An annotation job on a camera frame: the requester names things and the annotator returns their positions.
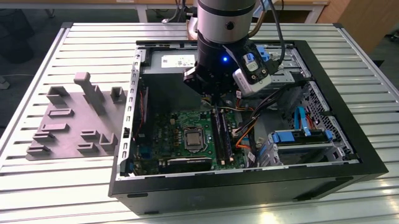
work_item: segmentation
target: aluminum table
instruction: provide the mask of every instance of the aluminum table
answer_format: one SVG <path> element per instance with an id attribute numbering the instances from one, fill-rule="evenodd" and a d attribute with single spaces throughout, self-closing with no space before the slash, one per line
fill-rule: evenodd
<path id="1" fill-rule="evenodd" d="M 326 198 L 138 217 L 107 196 L 113 157 L 26 160 L 47 109 L 46 93 L 82 91 L 74 74 L 89 71 L 103 91 L 129 89 L 137 40 L 185 40 L 186 25 L 75 23 L 63 26 L 0 139 L 0 223 L 398 223 L 399 94 L 349 36 L 333 24 L 283 24 L 287 40 L 307 40 L 390 172 Z M 274 40 L 274 24 L 254 39 Z"/>

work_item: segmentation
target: blue drive bracket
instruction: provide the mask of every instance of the blue drive bracket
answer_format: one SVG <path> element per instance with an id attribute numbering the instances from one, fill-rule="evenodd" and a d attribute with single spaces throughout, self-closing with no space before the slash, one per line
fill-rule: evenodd
<path id="1" fill-rule="evenodd" d="M 274 139 L 274 143 L 279 143 L 281 142 L 281 138 L 278 136 L 277 133 L 273 134 L 273 139 Z"/>
<path id="2" fill-rule="evenodd" d="M 278 132 L 281 142 L 293 142 L 295 141 L 293 132 Z"/>
<path id="3" fill-rule="evenodd" d="M 330 130 L 326 130 L 326 131 L 325 131 L 325 134 L 326 134 L 326 137 L 327 137 L 329 141 L 333 141 L 334 136 L 333 136 L 331 131 L 330 131 Z"/>
<path id="4" fill-rule="evenodd" d="M 265 47 L 263 46 L 257 46 L 258 48 L 258 51 L 261 53 L 261 56 L 262 56 L 262 59 L 263 61 L 269 61 L 270 60 L 270 54 L 267 53 L 267 51 L 265 50 Z"/>

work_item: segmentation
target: red wire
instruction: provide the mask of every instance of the red wire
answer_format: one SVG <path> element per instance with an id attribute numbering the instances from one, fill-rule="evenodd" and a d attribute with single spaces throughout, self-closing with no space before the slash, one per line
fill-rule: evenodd
<path id="1" fill-rule="evenodd" d="M 238 100 L 237 100 L 237 109 L 245 109 L 245 107 L 239 107 L 239 102 L 241 102 L 241 98 L 238 98 Z"/>
<path id="2" fill-rule="evenodd" d="M 311 126 L 311 128 L 313 128 L 313 129 L 317 129 L 317 126 L 314 125 L 314 121 L 313 121 L 313 119 L 311 119 L 311 116 L 307 115 L 306 118 L 307 118 L 309 121 L 310 121 L 310 126 Z"/>
<path id="3" fill-rule="evenodd" d="M 251 149 L 251 147 L 249 145 L 238 145 L 238 148 L 247 148 Z"/>
<path id="4" fill-rule="evenodd" d="M 142 126 L 143 126 L 143 123 L 145 123 L 145 99 L 143 99 L 143 92 L 141 91 L 141 114 L 142 114 L 142 121 L 141 121 L 141 126 L 139 126 L 139 129 L 138 129 L 138 132 L 135 134 L 135 139 L 138 137 L 138 134 L 141 132 L 141 129 L 142 129 Z"/>

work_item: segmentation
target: blue plastic latch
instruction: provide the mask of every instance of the blue plastic latch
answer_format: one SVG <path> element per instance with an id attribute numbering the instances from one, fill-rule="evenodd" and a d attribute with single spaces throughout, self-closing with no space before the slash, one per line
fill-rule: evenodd
<path id="1" fill-rule="evenodd" d="M 279 136 L 277 134 L 273 134 L 273 139 L 275 143 L 281 142 Z"/>
<path id="2" fill-rule="evenodd" d="M 265 151 L 266 151 L 266 145 L 263 146 L 263 148 L 262 148 L 262 150 L 261 150 L 261 152 L 259 152 L 259 156 L 263 155 Z"/>
<path id="3" fill-rule="evenodd" d="M 333 133 L 331 133 L 331 131 L 330 130 L 326 130 L 325 131 L 325 134 L 326 134 L 326 137 L 327 137 L 327 139 L 329 139 L 329 141 L 331 141 L 333 140 Z"/>
<path id="4" fill-rule="evenodd" d="M 295 141 L 293 132 L 278 132 L 282 142 Z"/>
<path id="5" fill-rule="evenodd" d="M 265 47 L 263 47 L 263 46 L 257 46 L 257 48 L 258 48 L 258 51 L 259 51 L 259 53 L 261 53 L 261 56 L 262 56 L 263 61 L 265 61 L 265 62 L 269 61 L 269 59 L 270 59 L 270 54 L 269 54 L 267 51 L 265 50 Z"/>

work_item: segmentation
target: white label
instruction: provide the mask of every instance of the white label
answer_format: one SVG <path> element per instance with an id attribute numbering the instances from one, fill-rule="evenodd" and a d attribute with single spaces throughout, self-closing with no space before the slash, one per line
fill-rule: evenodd
<path id="1" fill-rule="evenodd" d="M 250 64 L 247 64 L 247 68 L 250 71 L 255 71 L 259 68 L 257 61 L 253 61 Z"/>
<path id="2" fill-rule="evenodd" d="M 254 156 L 254 154 L 253 154 L 251 152 L 249 152 L 249 159 L 250 159 L 253 162 L 255 162 L 255 156 Z"/>
<path id="3" fill-rule="evenodd" d="M 165 55 L 162 56 L 163 68 L 193 67 L 195 64 L 195 55 Z"/>
<path id="4" fill-rule="evenodd" d="M 242 99 L 242 91 L 237 91 L 237 97 L 239 98 L 239 99 Z"/>

